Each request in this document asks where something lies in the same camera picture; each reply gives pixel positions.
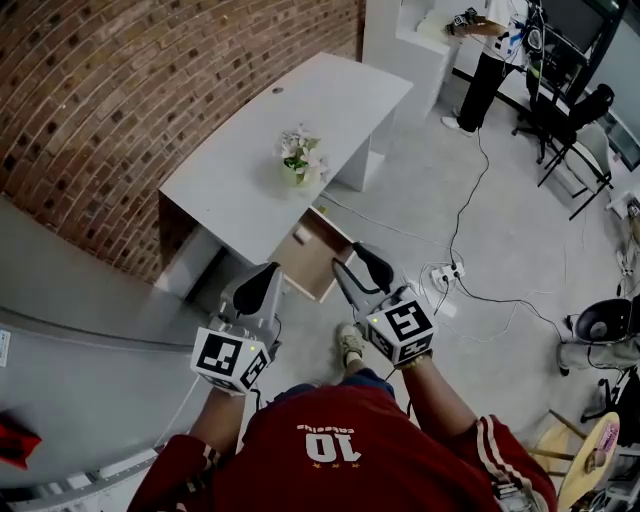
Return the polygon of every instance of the wooden stool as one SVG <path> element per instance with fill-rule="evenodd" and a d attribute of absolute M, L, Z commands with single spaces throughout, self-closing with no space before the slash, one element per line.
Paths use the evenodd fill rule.
<path fill-rule="evenodd" d="M 618 439 L 617 432 L 615 438 L 608 443 L 606 450 L 597 448 L 609 426 L 617 427 L 619 431 L 620 418 L 615 412 L 606 414 L 587 435 L 557 412 L 549 409 L 549 413 L 561 425 L 554 425 L 547 430 L 536 447 L 528 451 L 549 476 L 563 479 L 558 492 L 558 510 L 567 510 L 595 488 L 611 463 Z M 582 446 L 575 455 L 566 453 L 572 433 L 582 440 Z M 561 470 L 562 461 L 571 463 L 566 471 Z"/>

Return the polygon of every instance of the brick wall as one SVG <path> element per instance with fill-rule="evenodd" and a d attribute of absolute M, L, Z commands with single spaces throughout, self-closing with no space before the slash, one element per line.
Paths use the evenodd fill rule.
<path fill-rule="evenodd" d="M 158 192 L 221 123 L 318 51 L 354 57 L 364 0 L 0 0 L 0 191 L 153 281 L 193 230 Z"/>

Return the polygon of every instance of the gray wall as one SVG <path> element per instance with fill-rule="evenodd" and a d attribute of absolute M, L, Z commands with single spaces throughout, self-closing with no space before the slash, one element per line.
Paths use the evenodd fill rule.
<path fill-rule="evenodd" d="M 206 315 L 109 267 L 0 198 L 0 307 L 78 329 L 191 345 Z"/>
<path fill-rule="evenodd" d="M 206 323 L 204 313 L 94 259 L 0 197 L 0 329 L 11 332 L 0 412 L 42 438 L 28 471 L 0 464 L 0 488 L 94 471 L 152 447 L 196 379 L 189 345 Z M 196 386 L 171 432 L 190 427 L 208 389 Z"/>
<path fill-rule="evenodd" d="M 620 23 L 589 88 L 595 89 L 601 83 L 616 93 L 615 114 L 640 138 L 640 36 L 627 21 Z"/>

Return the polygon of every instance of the red object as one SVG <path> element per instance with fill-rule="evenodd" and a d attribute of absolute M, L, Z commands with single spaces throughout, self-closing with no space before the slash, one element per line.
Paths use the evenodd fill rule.
<path fill-rule="evenodd" d="M 27 469 L 27 458 L 41 439 L 13 421 L 0 418 L 0 461 Z"/>
<path fill-rule="evenodd" d="M 488 418 L 479 425 L 437 440 L 382 390 L 323 387 L 258 412 L 242 451 L 220 468 L 201 441 L 172 438 L 129 512 L 497 511 L 478 455 L 478 437 L 487 431 L 496 448 L 487 442 L 486 451 L 501 455 L 492 462 L 512 466 L 556 510 L 549 477 L 509 429 Z"/>

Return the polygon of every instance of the number 10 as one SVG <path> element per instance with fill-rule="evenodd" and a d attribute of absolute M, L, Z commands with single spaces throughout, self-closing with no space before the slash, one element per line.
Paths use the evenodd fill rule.
<path fill-rule="evenodd" d="M 355 462 L 360 458 L 360 453 L 351 448 L 351 436 L 348 434 L 333 434 L 338 440 L 342 458 L 345 462 Z M 333 437 L 329 434 L 307 434 L 307 455 L 316 462 L 333 462 L 336 460 L 336 446 Z"/>

